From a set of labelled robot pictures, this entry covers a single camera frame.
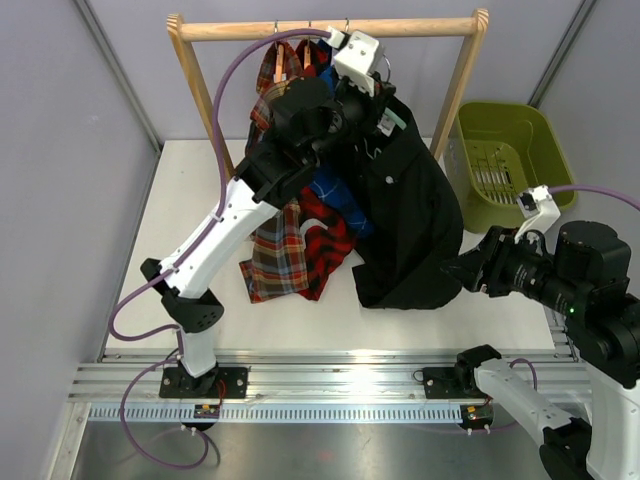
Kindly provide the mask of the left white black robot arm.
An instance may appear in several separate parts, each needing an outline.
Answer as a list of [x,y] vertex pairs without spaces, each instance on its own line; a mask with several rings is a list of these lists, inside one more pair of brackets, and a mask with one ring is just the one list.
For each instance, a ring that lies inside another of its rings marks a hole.
[[224,376],[213,333],[224,307],[211,281],[251,233],[311,183],[339,145],[374,131],[395,92],[379,77],[371,88],[347,77],[335,87],[317,77],[288,83],[271,100],[268,130],[237,166],[218,205],[171,256],[142,263],[141,273],[179,327],[180,357],[163,374],[161,397],[219,393]]

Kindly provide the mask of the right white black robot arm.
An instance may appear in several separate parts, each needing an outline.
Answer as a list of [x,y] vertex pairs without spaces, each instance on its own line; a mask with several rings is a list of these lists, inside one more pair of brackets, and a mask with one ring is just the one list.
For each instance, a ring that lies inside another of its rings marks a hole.
[[497,401],[529,434],[552,479],[639,476],[639,300],[627,291],[630,259],[611,227],[571,221],[560,228],[554,253],[539,231],[518,239],[494,226],[442,265],[469,292],[517,292],[564,316],[589,376],[589,421],[553,405],[489,345],[460,353],[453,374],[460,393]]

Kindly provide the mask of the mint green hanger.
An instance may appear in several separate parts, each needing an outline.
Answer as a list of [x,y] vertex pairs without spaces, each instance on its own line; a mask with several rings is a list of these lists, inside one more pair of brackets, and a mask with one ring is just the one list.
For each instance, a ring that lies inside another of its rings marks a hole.
[[[383,59],[387,67],[387,76],[385,79],[383,79],[382,76],[381,78],[385,81],[390,82],[390,79],[391,79],[390,62],[386,57],[383,57]],[[374,71],[371,74],[372,78],[374,74],[380,74],[380,73],[378,71]],[[388,141],[392,137],[394,137],[398,131],[404,131],[407,128],[407,122],[398,113],[396,113],[394,110],[391,109],[390,103],[385,109],[384,114],[374,133],[363,134],[362,144],[364,147],[364,151],[366,152],[366,155],[371,160],[375,159],[378,155],[382,153],[382,150],[388,144]]]

